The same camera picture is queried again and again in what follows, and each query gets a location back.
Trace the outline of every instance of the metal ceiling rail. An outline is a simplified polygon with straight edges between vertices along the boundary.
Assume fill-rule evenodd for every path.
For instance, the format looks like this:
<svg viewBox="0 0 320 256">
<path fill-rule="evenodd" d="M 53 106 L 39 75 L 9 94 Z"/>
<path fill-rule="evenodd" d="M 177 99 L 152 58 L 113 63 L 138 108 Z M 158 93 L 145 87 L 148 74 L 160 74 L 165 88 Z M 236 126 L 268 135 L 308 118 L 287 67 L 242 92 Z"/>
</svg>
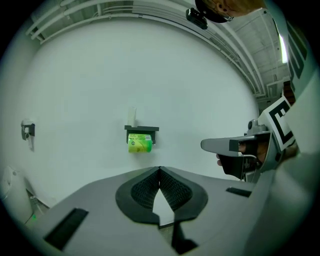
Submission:
<svg viewBox="0 0 320 256">
<path fill-rule="evenodd" d="M 62 6 L 62 3 L 64 3 L 64 6 L 69 4 L 69 3 L 72 3 L 73 0 L 65 0 L 65 1 L 62 1 L 60 3 L 59 8 Z M 145 18 L 145 19 L 149 19 L 149 20 L 157 20 L 157 21 L 161 21 L 161 22 L 164 22 L 164 23 L 167 23 L 167 24 L 170 24 L 170 25 L 173 25 L 175 27 L 178 27 L 178 28 L 181 28 L 183 30 L 186 30 L 192 34 L 194 34 L 195 36 L 203 39 L 204 41 L 206 41 L 208 44 L 210 44 L 211 46 L 213 46 L 215 49 L 217 49 L 219 52 L 221 52 L 232 64 L 234 64 L 236 66 L 236 68 L 243 74 L 243 76 L 247 79 L 248 83 L 250 84 L 252 90 L 253 90 L 253 94 L 255 94 L 255 96 L 260 96 L 263 92 L 262 91 L 259 91 L 257 93 L 257 91 L 255 90 L 255 86 L 253 86 L 253 83 L 251 81 L 251 79 L 249 78 L 249 76 L 247 75 L 247 73 L 244 71 L 243 68 L 240 67 L 240 65 L 238 63 L 236 63 L 226 52 L 224 52 L 221 48 L 219 48 L 217 45 L 215 45 L 213 42 L 211 42 L 209 39 L 207 39 L 206 37 L 204 37 L 203 35 L 199 34 L 196 29 L 198 29 L 198 27 L 196 27 L 195 25 L 191 24 L 191 23 L 188 23 L 188 27 L 186 25 L 183 25 L 183 24 L 186 24 L 187 23 L 187 20 L 185 19 L 185 16 L 184 16 L 184 13 L 183 15 L 179 15 L 177 13 L 174 13 L 174 12 L 171 12 L 171 11 L 168 11 L 168 10 L 164 10 L 164 9 L 161 9 L 161 8 L 156 8 L 156 7 L 151 7 L 151 6 L 138 6 L 138 5 L 126 5 L 126 7 L 129 7 L 129 9 L 127 8 L 123 8 L 124 6 L 113 6 L 113 7 L 109 7 L 109 8 L 105 8 L 103 11 L 101 10 L 101 6 L 100 4 L 103 4 L 103 3 L 109 3 L 109 2 L 118 2 L 117 0 L 113 0 L 113 1 L 108 1 L 108 0 L 89 0 L 87 2 L 83 2 L 83 3 L 80 3 L 76 6 L 73 6 L 65 11 L 63 11 L 62 13 L 59 13 L 57 16 L 55 16 L 54 18 L 52 18 L 51 20 L 47 21 L 43 26 L 39 27 L 38 30 L 36 31 L 33 31 L 37 25 L 39 25 L 42 21 L 44 21 L 49 15 L 53 14 L 54 12 L 56 12 L 57 10 L 59 10 L 59 8 L 57 9 L 57 6 L 53 7 L 51 10 L 47 11 L 43 16 L 41 16 L 28 30 L 27 32 L 29 32 L 29 34 L 31 34 L 32 32 L 32 35 L 31 35 L 31 39 L 35 39 L 35 38 L 39 38 L 39 35 L 41 34 L 42 31 L 44 31 L 46 28 L 50 27 L 52 24 L 54 24 L 55 22 L 57 22 L 58 20 L 70 15 L 70 14 L 73 14 L 75 12 L 78 12 L 84 8 L 87 8 L 87 7 L 91 7 L 91 6 L 94 6 L 96 5 L 97 6 L 97 14 L 98 16 L 93 16 L 92 18 L 89 18 L 89 19 L 85 19 L 85 20 L 82 20 L 82 21 L 79 21 L 79 22 L 76 22 L 72 25 L 69 25 L 67 27 L 64 27 L 63 29 L 57 31 L 56 33 L 53 33 L 51 34 L 49 37 L 47 37 L 46 39 L 42 40 L 40 43 L 43 44 L 45 43 L 47 40 L 57 36 L 58 34 L 66 31 L 66 30 L 69 30 L 69 29 L 72 29 L 76 26 L 79 26 L 79 25 L 82 25 L 82 24 L 85 24 L 85 23 L 90 23 L 90 22 L 93 22 L 93 21 L 96 21 L 96 20 L 101 20 L 101 19 L 106 19 L 106 18 L 114 18 L 114 17 L 134 17 L 134 18 Z M 127 10 L 130 10 L 130 11 L 133 11 L 133 12 L 141 12 L 141 13 L 113 13 L 113 14 L 107 14 L 105 15 L 104 12 L 107 10 L 107 9 L 112 9 L 112 8 L 117 8 L 115 9 L 114 11 L 127 11 Z M 149 15 L 149 14 L 144 14 L 142 12 L 155 12 L 155 15 Z M 161 15 L 167 15 L 169 17 L 172 17 L 172 18 L 175 18 L 175 19 L 178 19 L 180 20 L 179 23 L 176 23 L 176 22 L 173 22 L 170 20 L 167 20 L 163 17 L 161 17 Z M 208 34 L 209 35 L 209 38 L 215 38 L 215 39 L 218 39 L 216 37 L 216 35 L 214 33 L 211 33 L 209 32 L 210 30 L 202 30 L 201 32 L 204 33 L 204 34 Z M 258 84 L 258 81 L 255 77 L 255 74 L 253 74 L 252 72 L 252 69 L 249 65 L 249 63 L 247 62 L 247 60 L 245 59 L 244 55 L 241 53 L 241 51 L 235 46 L 235 44 L 226 36 L 226 34 L 224 34 L 219 28 L 215 27 L 214 28 L 214 31 L 220 35 L 220 37 L 222 37 L 225 42 L 227 43 L 227 45 L 229 45 L 236 53 L 237 55 L 240 57 L 240 60 L 241 62 L 243 63 L 243 65 L 246 67 L 246 69 L 248 70 L 248 72 L 250 73 L 251 77 L 254 79 L 254 82 L 256 85 L 259 85 Z M 236 59 L 238 58 L 236 55 L 234 55 L 234 53 L 232 51 L 230 51 L 230 54 L 232 54 Z"/>
<path fill-rule="evenodd" d="M 290 81 L 290 76 L 289 76 L 289 75 L 283 77 L 281 80 L 268 83 L 268 84 L 266 84 L 265 86 L 266 86 L 267 90 L 269 91 L 271 86 L 277 85 L 277 84 L 283 84 L 284 82 L 287 82 L 287 81 Z M 273 97 L 269 96 L 269 97 L 268 97 L 269 100 L 275 99 L 275 98 L 278 98 L 278 96 L 273 96 Z M 262 98 L 262 99 L 258 99 L 258 100 L 257 100 L 258 103 L 264 102 L 264 101 L 266 101 L 265 98 Z"/>
<path fill-rule="evenodd" d="M 273 49 L 273 54 L 274 54 L 275 68 L 276 68 L 276 79 L 279 79 L 279 67 L 278 67 L 278 59 L 277 59 L 276 47 L 275 47 L 275 45 L 274 45 L 274 41 L 272 40 L 272 36 L 271 36 L 271 34 L 270 34 L 270 30 L 269 30 L 269 28 L 268 28 L 268 26 L 267 26 L 267 24 L 266 24 L 266 21 L 265 21 L 264 16 L 263 16 L 260 12 L 259 12 L 259 15 L 260 15 L 260 17 L 261 17 L 261 20 L 262 20 L 262 22 L 263 22 L 263 24 L 264 24 L 264 26 L 265 26 L 266 32 L 267 32 L 267 34 L 268 34 L 268 36 L 269 36 L 269 38 L 270 38 L 270 41 L 271 41 L 271 45 L 272 45 L 272 49 Z"/>
<path fill-rule="evenodd" d="M 236 32 L 226 23 L 221 24 L 230 34 L 233 36 L 233 38 L 238 42 L 238 44 L 242 47 L 244 53 L 248 56 L 252 66 L 254 67 L 254 71 L 256 72 L 258 79 L 259 79 L 259 85 L 264 95 L 266 95 L 266 88 L 264 86 L 264 82 L 262 81 L 262 77 L 260 74 L 260 71 L 257 67 L 256 62 L 254 61 L 254 58 L 248 51 L 247 47 L 245 46 L 244 42 L 240 39 L 240 37 L 236 34 Z"/>
<path fill-rule="evenodd" d="M 177 4 L 180 4 L 180 5 L 183 5 L 183 6 L 187 7 L 187 8 L 190 8 L 190 4 L 189 4 L 187 1 L 185 1 L 185 0 L 171 0 L 171 1 L 173 1 L 173 2 L 175 2 L 175 3 L 177 3 Z M 218 28 L 216 25 L 214 25 L 212 22 L 210 23 L 210 27 L 211 27 L 211 25 L 213 25 L 212 27 L 213 27 L 215 30 L 216 30 L 216 29 L 219 30 L 219 28 Z M 263 81 L 262 81 L 262 78 L 261 78 L 259 69 L 258 69 L 258 67 L 257 67 L 254 59 L 252 58 L 251 54 L 249 53 L 249 51 L 247 50 L 247 48 L 245 47 L 245 45 L 243 44 L 243 42 L 240 40 L 240 38 L 237 36 L 237 34 L 233 31 L 233 29 L 232 29 L 229 25 L 227 25 L 227 24 L 221 24 L 221 25 L 231 34 L 231 36 L 234 37 L 234 39 L 235 39 L 235 40 L 239 43 L 239 45 L 242 47 L 242 50 L 243 50 L 244 53 L 247 55 L 248 59 L 250 60 L 252 66 L 253 66 L 253 70 L 254 70 L 255 73 L 257 74 L 257 77 L 258 77 L 258 79 L 259 79 L 259 82 L 257 81 L 256 76 L 253 74 L 252 69 L 249 68 L 249 67 L 246 65 L 246 61 L 244 61 L 245 58 L 243 58 L 243 55 L 242 55 L 242 53 L 241 53 L 241 54 L 239 55 L 240 58 L 242 59 L 243 63 L 245 64 L 245 66 L 247 67 L 247 69 L 248 69 L 248 71 L 250 72 L 251 76 L 253 77 L 253 79 L 254 79 L 254 81 L 255 81 L 255 84 L 257 85 L 257 88 L 258 88 L 258 89 L 260 88 L 260 90 L 259 90 L 258 93 L 256 92 L 256 90 L 254 90 L 254 91 L 255 91 L 255 95 L 257 95 L 257 96 L 266 95 L 266 89 L 265 89 L 265 87 L 264 87 L 264 83 L 263 83 Z M 223 32 L 222 32 L 222 34 L 224 35 L 224 36 L 223 36 L 223 39 L 224 39 L 224 40 L 226 40 L 226 38 L 227 38 L 227 40 L 230 41 L 229 38 L 226 36 L 226 34 L 224 34 Z M 233 48 L 234 50 L 236 50 L 236 52 L 238 53 L 238 51 L 239 51 L 238 48 L 237 48 L 235 45 L 234 45 L 234 47 L 235 47 L 235 48 L 234 48 L 233 45 L 230 44 L 231 48 Z"/>
</svg>

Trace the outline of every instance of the ceiling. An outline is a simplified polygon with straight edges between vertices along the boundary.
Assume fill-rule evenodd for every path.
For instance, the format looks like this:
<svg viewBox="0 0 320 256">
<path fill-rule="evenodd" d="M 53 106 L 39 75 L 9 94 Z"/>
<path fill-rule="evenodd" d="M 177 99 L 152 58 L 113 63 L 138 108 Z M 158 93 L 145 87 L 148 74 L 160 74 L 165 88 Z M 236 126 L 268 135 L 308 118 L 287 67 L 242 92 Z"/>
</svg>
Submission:
<svg viewBox="0 0 320 256">
<path fill-rule="evenodd" d="M 233 64 L 248 81 L 260 110 L 281 95 L 289 69 L 282 63 L 276 25 L 268 10 L 258 10 L 230 22 L 208 22 L 202 30 L 186 19 L 194 0 L 47 0 L 31 14 L 26 31 L 40 44 L 61 33 L 97 21 L 135 17 L 165 22 L 205 40 Z"/>
</svg>

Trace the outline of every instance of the white cylinder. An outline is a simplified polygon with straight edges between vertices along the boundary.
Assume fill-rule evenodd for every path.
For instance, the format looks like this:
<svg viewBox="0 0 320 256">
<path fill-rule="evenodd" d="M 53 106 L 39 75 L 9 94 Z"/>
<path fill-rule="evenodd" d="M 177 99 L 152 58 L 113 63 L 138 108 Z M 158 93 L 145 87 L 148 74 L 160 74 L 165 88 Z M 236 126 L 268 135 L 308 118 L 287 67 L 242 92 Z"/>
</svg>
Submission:
<svg viewBox="0 0 320 256">
<path fill-rule="evenodd" d="M 129 107 L 128 122 L 127 122 L 128 126 L 136 127 L 136 112 L 137 112 L 136 107 L 133 107 L 133 106 Z"/>
</svg>

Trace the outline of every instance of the black mesh pad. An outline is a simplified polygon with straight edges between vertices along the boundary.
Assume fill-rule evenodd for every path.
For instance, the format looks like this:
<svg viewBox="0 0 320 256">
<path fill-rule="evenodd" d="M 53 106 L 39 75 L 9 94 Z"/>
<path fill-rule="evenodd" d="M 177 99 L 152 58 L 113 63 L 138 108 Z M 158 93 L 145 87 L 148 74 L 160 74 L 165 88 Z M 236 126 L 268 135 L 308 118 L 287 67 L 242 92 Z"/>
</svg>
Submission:
<svg viewBox="0 0 320 256">
<path fill-rule="evenodd" d="M 122 184 L 115 194 L 116 203 L 131 220 L 159 225 L 159 216 L 152 212 L 159 188 L 174 211 L 175 222 L 196 218 L 208 201 L 200 185 L 165 167 L 154 167 Z"/>
<path fill-rule="evenodd" d="M 192 190 L 163 170 L 159 172 L 160 189 L 173 211 L 183 206 L 192 197 Z"/>
<path fill-rule="evenodd" d="M 142 207 L 152 211 L 159 190 L 158 172 L 152 173 L 131 189 L 132 198 Z"/>
</svg>

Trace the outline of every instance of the ceiling light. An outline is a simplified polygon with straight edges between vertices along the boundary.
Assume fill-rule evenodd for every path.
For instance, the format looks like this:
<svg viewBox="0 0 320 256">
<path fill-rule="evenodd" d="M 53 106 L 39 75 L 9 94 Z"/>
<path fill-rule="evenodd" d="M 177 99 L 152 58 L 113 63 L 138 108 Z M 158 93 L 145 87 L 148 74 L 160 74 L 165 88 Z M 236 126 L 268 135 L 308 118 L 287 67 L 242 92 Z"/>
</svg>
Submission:
<svg viewBox="0 0 320 256">
<path fill-rule="evenodd" d="M 283 37 L 280 34 L 279 34 L 279 39 L 280 39 L 281 52 L 282 52 L 282 63 L 287 63 L 288 62 L 288 56 L 287 56 L 285 41 L 284 41 Z"/>
</svg>

